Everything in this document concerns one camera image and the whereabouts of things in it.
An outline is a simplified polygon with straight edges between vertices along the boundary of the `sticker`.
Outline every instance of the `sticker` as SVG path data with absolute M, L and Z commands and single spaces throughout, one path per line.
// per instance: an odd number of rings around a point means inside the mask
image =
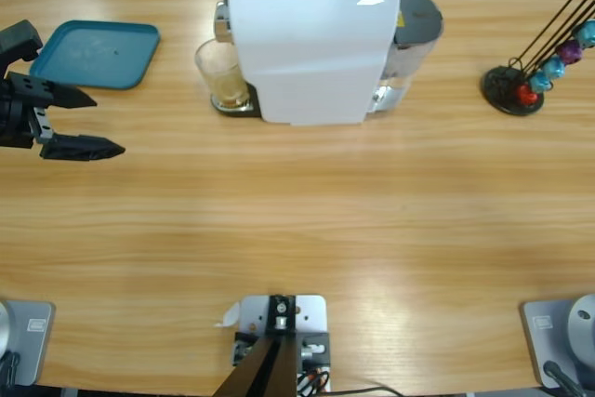
M 533 325 L 535 329 L 553 329 L 554 325 L 551 323 L 549 315 L 545 316 L 534 316 Z
M 47 320 L 31 319 L 27 324 L 27 332 L 46 332 Z

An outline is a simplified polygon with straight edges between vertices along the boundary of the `wood grain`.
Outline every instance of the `wood grain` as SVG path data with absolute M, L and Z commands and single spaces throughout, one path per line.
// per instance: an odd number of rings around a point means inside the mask
M 435 0 L 445 33 L 403 104 L 360 126 L 231 119 L 193 64 L 216 0 L 0 0 L 0 28 L 156 25 L 142 84 L 51 110 L 126 154 L 42 161 L 2 149 L 0 295 L 57 306 L 41 382 L 213 392 L 248 294 L 326 297 L 335 389 L 534 386 L 519 306 L 593 291 L 594 62 L 536 116 L 492 109 L 480 76 L 563 0 Z M 25 63 L 13 70 L 24 71 Z

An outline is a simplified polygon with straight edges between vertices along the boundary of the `plastic tray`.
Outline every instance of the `plastic tray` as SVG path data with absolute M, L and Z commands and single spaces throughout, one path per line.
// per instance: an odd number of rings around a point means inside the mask
M 75 86 L 131 88 L 142 79 L 158 43 L 152 25 L 71 20 L 51 35 L 29 73 Z

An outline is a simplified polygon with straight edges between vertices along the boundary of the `cable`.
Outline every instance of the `cable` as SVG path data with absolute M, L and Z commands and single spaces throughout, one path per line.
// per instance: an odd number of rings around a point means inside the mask
M 388 386 L 375 386 L 374 388 L 362 388 L 360 390 L 332 390 L 330 392 L 321 392 L 320 395 L 332 396 L 332 395 L 367 394 L 368 392 L 375 392 L 378 390 L 385 390 L 386 392 L 390 392 L 392 395 L 396 395 L 397 397 L 404 397 L 400 392 L 398 392 L 397 390 L 394 390 L 393 388 L 389 388 Z

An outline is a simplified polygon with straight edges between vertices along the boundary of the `purple capsule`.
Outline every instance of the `purple capsule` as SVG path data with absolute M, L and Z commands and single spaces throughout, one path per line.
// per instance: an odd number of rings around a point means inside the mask
M 556 47 L 556 53 L 566 65 L 579 62 L 583 57 L 583 50 L 581 49 L 580 44 L 578 44 L 578 41 L 575 39 L 562 42 Z

